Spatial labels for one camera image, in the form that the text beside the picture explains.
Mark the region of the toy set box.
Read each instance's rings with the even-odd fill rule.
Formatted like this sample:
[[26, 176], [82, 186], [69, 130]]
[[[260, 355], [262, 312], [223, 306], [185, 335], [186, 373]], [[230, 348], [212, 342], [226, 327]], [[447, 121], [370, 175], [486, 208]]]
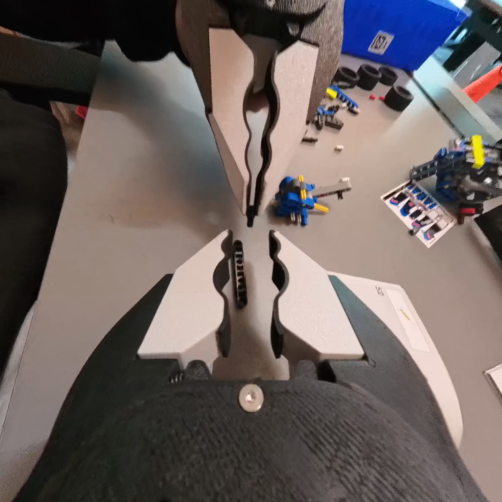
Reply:
[[479, 215], [474, 222], [501, 261], [501, 205]]

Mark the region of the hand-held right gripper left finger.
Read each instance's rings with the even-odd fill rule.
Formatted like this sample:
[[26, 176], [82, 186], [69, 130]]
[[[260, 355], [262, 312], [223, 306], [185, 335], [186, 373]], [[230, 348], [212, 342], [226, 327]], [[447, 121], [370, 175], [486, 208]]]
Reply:
[[172, 274], [137, 356], [176, 360], [182, 370], [193, 361], [210, 373], [231, 344], [229, 282], [232, 231], [222, 231]]

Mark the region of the open instruction booklet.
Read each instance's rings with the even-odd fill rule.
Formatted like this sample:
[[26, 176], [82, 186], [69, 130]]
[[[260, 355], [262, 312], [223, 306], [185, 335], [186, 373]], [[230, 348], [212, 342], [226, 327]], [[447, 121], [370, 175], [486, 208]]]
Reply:
[[388, 282], [329, 272], [380, 318], [423, 373], [456, 447], [463, 436], [459, 399], [447, 367], [405, 290]]

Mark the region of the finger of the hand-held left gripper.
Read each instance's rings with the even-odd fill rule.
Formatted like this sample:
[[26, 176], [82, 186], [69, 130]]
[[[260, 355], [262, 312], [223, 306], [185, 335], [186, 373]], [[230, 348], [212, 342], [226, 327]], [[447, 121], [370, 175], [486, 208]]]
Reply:
[[271, 59], [265, 80], [269, 113], [261, 140], [254, 213], [262, 215], [285, 176], [304, 133], [318, 47], [296, 41]]
[[243, 215], [248, 210], [250, 132], [244, 101], [254, 81], [254, 54], [230, 28], [209, 29], [211, 106], [208, 120]]

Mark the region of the thick printed leaflet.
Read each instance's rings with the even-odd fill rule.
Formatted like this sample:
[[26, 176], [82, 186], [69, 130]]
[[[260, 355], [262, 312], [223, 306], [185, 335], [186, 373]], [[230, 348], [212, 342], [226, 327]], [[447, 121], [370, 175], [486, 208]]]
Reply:
[[493, 387], [495, 393], [500, 398], [500, 400], [501, 400], [501, 368], [502, 364], [500, 363], [495, 367], [487, 369], [483, 372], [487, 381]]

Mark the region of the person's left hand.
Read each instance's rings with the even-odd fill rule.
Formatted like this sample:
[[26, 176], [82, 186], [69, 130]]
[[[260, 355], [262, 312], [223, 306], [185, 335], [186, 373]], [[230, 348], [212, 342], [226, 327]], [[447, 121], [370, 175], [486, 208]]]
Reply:
[[257, 92], [250, 91], [244, 103], [245, 112], [258, 113], [268, 108], [269, 101], [263, 89]]

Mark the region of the orange object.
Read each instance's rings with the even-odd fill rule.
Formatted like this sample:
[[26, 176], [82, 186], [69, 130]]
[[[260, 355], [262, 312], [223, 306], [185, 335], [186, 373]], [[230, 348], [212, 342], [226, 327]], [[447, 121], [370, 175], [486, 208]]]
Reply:
[[501, 64], [467, 85], [463, 88], [463, 92], [474, 103], [478, 103], [499, 84], [501, 84]]

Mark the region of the sticker sheet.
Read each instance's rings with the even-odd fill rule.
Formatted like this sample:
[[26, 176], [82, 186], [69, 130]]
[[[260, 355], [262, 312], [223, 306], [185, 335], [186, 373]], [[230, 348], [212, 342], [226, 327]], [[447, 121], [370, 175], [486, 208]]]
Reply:
[[433, 247], [457, 225], [456, 218], [425, 188], [408, 181], [386, 192], [380, 200], [427, 249]]

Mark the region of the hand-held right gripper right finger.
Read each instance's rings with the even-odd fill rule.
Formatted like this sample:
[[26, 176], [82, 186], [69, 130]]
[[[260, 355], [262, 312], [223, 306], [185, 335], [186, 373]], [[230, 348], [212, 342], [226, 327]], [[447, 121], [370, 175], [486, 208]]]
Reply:
[[365, 368], [365, 350], [330, 274], [277, 230], [269, 232], [273, 263], [271, 346], [288, 363], [288, 378], [335, 379]]

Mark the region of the partly built toy car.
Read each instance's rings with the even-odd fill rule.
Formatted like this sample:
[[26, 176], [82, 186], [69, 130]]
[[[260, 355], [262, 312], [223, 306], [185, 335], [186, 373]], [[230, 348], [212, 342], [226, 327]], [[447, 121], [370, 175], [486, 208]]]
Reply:
[[490, 143], [481, 135], [462, 136], [434, 158], [410, 170], [409, 181], [436, 178], [435, 190], [458, 205], [457, 223], [483, 213], [484, 203], [501, 197], [501, 141]]

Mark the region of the pile of loose toy pieces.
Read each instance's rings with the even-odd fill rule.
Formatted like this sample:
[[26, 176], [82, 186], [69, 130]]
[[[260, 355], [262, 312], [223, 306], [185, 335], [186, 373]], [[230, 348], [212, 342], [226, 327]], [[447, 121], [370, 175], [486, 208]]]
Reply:
[[340, 110], [345, 110], [354, 116], [360, 112], [360, 107], [346, 91], [349, 89], [348, 83], [332, 84], [326, 88], [325, 95], [317, 108], [313, 124], [317, 130], [329, 127], [335, 130], [341, 130], [344, 123], [338, 117]]

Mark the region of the grey metal panel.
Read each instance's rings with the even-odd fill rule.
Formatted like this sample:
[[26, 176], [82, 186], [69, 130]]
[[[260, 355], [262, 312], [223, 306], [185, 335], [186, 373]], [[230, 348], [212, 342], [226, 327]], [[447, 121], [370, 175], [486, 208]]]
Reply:
[[481, 135], [491, 143], [501, 141], [501, 128], [462, 90], [434, 58], [413, 72], [413, 81], [456, 133]]

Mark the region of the blue toy brick assembly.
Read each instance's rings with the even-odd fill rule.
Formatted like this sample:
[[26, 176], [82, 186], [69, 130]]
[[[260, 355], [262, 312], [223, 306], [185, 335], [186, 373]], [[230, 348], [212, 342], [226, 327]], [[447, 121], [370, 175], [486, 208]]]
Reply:
[[336, 196], [342, 200], [345, 193], [351, 191], [352, 185], [349, 177], [343, 177], [337, 183], [320, 186], [306, 182], [303, 175], [294, 178], [285, 177], [279, 184], [278, 191], [273, 199], [273, 206], [277, 217], [289, 217], [291, 222], [305, 227], [309, 222], [311, 213], [328, 214], [316, 211], [314, 203], [320, 203], [322, 198]]

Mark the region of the dark mesh chair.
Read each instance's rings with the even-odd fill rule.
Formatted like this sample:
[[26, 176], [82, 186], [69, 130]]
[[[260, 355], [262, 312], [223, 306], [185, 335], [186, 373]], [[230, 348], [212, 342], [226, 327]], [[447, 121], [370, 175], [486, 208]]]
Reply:
[[1, 33], [1, 89], [89, 106], [100, 56]]

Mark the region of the black toy beam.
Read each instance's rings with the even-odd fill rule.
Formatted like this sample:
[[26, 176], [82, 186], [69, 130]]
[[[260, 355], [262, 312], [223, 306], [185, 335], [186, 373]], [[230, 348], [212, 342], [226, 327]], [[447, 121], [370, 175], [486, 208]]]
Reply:
[[243, 244], [240, 240], [233, 242], [233, 292], [235, 305], [243, 309], [248, 304], [248, 289], [246, 280], [246, 262], [243, 252]]

